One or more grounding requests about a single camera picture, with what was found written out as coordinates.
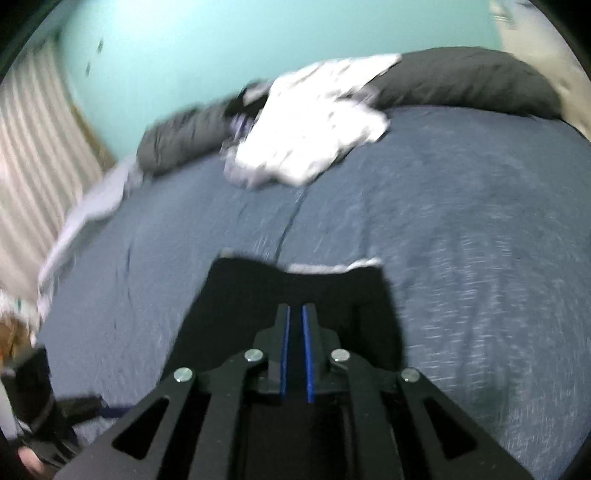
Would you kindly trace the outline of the person's left hand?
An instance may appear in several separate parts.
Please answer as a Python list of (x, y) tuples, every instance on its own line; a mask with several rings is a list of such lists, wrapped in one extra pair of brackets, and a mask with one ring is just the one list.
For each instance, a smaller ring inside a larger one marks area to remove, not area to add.
[(20, 447), (18, 449), (18, 457), (34, 479), (52, 480), (55, 477), (55, 469), (44, 463), (32, 449)]

